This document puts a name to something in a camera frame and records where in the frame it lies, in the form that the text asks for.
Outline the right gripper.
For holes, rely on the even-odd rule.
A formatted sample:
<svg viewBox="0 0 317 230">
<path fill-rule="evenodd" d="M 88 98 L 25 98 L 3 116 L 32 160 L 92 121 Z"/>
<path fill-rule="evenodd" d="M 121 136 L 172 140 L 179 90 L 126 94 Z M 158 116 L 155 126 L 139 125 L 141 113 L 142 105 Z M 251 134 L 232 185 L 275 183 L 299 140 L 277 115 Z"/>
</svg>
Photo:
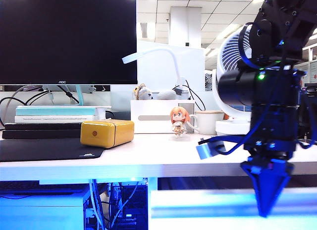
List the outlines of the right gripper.
<svg viewBox="0 0 317 230">
<path fill-rule="evenodd" d="M 289 182 L 294 165 L 287 162 L 296 150 L 295 140 L 250 137 L 244 149 L 250 153 L 241 163 L 243 171 L 251 178 L 258 212 L 267 217 Z"/>
</svg>

